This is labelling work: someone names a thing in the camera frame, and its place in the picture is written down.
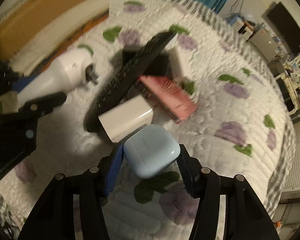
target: quilted bedspread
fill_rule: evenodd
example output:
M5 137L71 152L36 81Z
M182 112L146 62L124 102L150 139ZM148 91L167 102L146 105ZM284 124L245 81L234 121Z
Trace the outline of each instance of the quilted bedspread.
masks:
M40 118L37 149L0 182L0 194L20 228L56 173L80 174L111 152L110 145L82 124L91 102L120 64L114 55L124 45L145 44L172 25L179 33L167 49L179 46L190 59L198 109L170 132L202 166L223 176L244 175L273 215L285 183L276 167L289 172L294 133L266 64L225 21L197 1L110 0L109 19L74 44L85 43L94 50L100 84L75 88L63 106ZM176 163L144 181L124 161L103 213L111 239L188 239L197 205L198 200L186 193ZM224 212L221 198L220 214ZM76 197L77 239L82 238L79 214ZM221 217L217 239L223 236L223 224Z

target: cardboard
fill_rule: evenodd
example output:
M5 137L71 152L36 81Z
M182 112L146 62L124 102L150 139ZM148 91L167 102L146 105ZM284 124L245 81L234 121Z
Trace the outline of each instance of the cardboard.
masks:
M8 61L43 27L85 0L28 0L0 24L0 60Z

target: screw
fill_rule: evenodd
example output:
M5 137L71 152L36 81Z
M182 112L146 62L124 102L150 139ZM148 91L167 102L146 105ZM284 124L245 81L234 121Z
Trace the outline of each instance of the screw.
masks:
M27 130L26 131L26 137L27 138L31 139L31 138L33 138L33 136L34 136L34 131L32 131L32 130Z
M238 180L238 181L244 181L244 176L242 176L242 175L237 175L237 176L235 176L235 178Z
M209 174L209 173L210 173L210 169L207 168L207 167L204 167L204 168L201 169L201 172L202 172L203 174Z
M31 109L31 111L35 111L35 110L38 109L38 106L37 106L36 104L32 104L32 105L30 106L30 109Z
M58 173L58 174L55 176L55 179L56 179L56 180L62 180L62 179L63 179L63 174L62 174L62 173Z
M99 168L98 167L91 167L90 170L89 170L91 173L96 173L99 171Z

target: television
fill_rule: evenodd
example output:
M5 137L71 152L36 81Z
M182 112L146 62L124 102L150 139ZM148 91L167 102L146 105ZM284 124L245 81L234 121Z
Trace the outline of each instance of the television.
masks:
M269 20L276 26L296 56L300 52L300 28L287 9L280 2L268 14Z

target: black clamp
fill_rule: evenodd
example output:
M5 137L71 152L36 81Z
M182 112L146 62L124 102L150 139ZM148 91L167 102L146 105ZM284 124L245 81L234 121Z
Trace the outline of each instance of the black clamp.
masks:
M38 119L66 98L59 92L26 102L18 113L0 114L0 180L36 149Z
M186 190L193 198L200 198L189 239L215 239L220 195L226 195L224 240L279 240L268 213L244 176L219 176L190 157L184 145L180 149L177 164Z
M279 240L269 215L244 176L219 176L190 157L184 145L180 149L177 164L186 190L193 198L200 198L189 239L215 239L220 195L226 195L224 240ZM119 144L97 167L81 175L67 178L57 174L35 204L18 239L75 240L73 195L79 194L83 238L109 240L99 198L112 192L122 160L123 146Z

